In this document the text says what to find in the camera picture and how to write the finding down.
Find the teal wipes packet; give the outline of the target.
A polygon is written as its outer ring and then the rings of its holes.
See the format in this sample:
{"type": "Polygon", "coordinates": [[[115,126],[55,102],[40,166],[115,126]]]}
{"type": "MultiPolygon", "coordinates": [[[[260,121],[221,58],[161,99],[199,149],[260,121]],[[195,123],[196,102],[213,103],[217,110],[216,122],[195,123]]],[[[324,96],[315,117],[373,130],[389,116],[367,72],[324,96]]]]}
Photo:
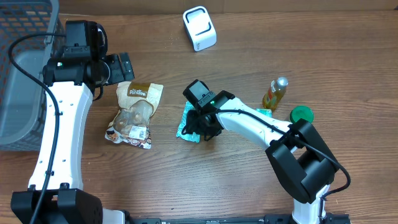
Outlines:
{"type": "Polygon", "coordinates": [[[193,110],[194,107],[190,102],[186,102],[185,103],[185,107],[183,109],[183,113],[182,113],[182,119],[181,122],[177,128],[177,133],[176,133],[176,137],[177,138],[181,138],[185,141],[190,141],[190,142],[195,142],[195,143],[199,143],[200,142],[200,135],[197,133],[193,133],[193,134],[182,134],[182,130],[185,127],[186,123],[187,123],[187,114],[190,110],[193,110]]]}

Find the brown white snack bag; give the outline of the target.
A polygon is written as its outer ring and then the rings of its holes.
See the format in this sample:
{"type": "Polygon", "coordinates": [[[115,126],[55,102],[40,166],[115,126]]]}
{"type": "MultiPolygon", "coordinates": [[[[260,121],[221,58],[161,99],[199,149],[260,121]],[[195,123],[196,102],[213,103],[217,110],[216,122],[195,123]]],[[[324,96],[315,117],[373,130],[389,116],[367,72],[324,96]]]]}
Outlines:
{"type": "Polygon", "coordinates": [[[125,142],[150,149],[149,123],[158,108],[163,89],[163,85],[155,83],[119,83],[116,89],[119,111],[109,123],[105,138],[115,144],[125,142]]]}

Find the small teal white box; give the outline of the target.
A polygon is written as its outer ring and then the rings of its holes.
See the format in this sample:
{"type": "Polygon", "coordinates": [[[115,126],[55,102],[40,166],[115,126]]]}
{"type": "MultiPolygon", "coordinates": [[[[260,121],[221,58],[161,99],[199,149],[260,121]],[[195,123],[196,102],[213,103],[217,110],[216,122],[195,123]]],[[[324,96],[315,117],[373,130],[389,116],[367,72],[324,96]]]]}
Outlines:
{"type": "Polygon", "coordinates": [[[272,110],[271,109],[265,109],[265,108],[256,108],[256,111],[267,116],[267,117],[272,117],[272,110]]]}

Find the yellow oil bottle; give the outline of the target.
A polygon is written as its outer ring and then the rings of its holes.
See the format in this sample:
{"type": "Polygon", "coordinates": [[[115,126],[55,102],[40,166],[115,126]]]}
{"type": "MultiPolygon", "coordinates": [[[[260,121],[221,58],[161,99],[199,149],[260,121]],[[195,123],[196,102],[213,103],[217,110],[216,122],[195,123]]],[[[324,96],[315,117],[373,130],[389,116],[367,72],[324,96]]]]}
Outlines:
{"type": "Polygon", "coordinates": [[[274,111],[287,91],[289,81],[286,77],[278,77],[271,81],[269,89],[262,99],[265,109],[274,111]]]}

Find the green lid white jar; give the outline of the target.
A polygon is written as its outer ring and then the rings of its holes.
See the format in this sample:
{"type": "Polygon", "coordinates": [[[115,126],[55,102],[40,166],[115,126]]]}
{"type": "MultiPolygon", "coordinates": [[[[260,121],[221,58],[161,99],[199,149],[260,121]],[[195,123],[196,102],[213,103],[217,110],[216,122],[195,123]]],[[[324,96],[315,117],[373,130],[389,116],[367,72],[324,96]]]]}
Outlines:
{"type": "Polygon", "coordinates": [[[309,123],[312,123],[314,120],[313,111],[304,105],[296,106],[289,114],[289,121],[291,123],[296,123],[300,119],[304,119],[309,123]]]}

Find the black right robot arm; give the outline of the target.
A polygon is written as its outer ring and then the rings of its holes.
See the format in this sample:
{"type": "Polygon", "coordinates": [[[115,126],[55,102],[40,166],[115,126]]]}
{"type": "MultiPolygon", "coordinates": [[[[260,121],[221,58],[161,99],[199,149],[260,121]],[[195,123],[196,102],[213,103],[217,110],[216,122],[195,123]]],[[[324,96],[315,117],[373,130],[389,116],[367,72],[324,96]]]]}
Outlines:
{"type": "Polygon", "coordinates": [[[290,222],[326,223],[325,194],[339,167],[311,123],[268,117],[230,92],[215,94],[199,80],[183,95],[193,109],[182,134],[200,134],[208,141],[222,130],[233,131],[264,148],[278,181],[294,200],[290,222]]]}

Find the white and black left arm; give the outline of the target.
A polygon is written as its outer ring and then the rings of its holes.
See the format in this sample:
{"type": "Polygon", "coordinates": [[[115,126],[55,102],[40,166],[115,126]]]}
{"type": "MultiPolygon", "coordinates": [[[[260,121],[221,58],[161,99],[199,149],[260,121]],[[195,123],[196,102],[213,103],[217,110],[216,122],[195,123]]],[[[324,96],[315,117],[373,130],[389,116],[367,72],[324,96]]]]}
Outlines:
{"type": "Polygon", "coordinates": [[[37,164],[25,191],[14,192],[11,210],[22,223],[130,223],[124,210],[109,210],[83,189],[81,153],[92,102],[108,85],[134,78],[128,54],[108,54],[103,26],[68,21],[65,45],[49,59],[39,85],[46,117],[37,164]]]}

